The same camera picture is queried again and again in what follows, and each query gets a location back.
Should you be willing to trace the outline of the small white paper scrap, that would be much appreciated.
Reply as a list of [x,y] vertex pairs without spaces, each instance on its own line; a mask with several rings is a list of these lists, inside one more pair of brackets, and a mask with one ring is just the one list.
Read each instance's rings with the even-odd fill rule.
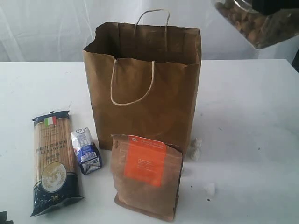
[[208,195],[213,196],[216,192],[216,184],[214,182],[208,183],[205,187],[204,187],[205,192]]

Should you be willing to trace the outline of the clear jar gold lid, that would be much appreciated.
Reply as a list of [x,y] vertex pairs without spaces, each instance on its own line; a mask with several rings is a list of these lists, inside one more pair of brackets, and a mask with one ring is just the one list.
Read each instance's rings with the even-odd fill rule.
[[264,49],[299,35],[299,9],[263,15],[252,0],[213,0],[215,9],[256,49]]

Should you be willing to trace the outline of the spaghetti packet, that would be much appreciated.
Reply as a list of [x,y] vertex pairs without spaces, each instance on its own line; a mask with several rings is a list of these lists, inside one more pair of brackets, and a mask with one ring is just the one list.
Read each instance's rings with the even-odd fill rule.
[[33,211],[39,216],[77,203],[80,195],[77,161],[71,143],[68,111],[50,112],[33,119]]

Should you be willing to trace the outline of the white crumpled paper piece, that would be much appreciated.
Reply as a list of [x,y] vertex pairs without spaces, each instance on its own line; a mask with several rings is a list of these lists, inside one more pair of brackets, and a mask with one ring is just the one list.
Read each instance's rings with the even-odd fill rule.
[[198,161],[200,158],[200,152],[201,152],[201,144],[202,139],[201,138],[195,138],[191,141],[189,145],[189,158],[193,161]]

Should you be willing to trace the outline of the brown paper bag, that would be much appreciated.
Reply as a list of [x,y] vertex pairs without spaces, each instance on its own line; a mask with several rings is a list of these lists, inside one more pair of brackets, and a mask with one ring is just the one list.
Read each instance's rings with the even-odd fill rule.
[[105,22],[83,55],[101,149],[124,134],[186,153],[201,66],[198,28]]

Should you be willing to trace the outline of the brown pouch orange label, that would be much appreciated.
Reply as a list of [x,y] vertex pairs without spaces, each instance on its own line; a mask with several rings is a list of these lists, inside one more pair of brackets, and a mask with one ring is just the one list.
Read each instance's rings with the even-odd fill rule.
[[134,135],[113,135],[114,202],[150,217],[173,221],[183,168],[181,149]]

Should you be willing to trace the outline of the small milk carton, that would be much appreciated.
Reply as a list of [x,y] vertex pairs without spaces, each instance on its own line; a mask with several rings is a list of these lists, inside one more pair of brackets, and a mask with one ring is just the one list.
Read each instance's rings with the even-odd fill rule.
[[101,155],[88,127],[71,132],[71,141],[82,174],[87,175],[102,168]]

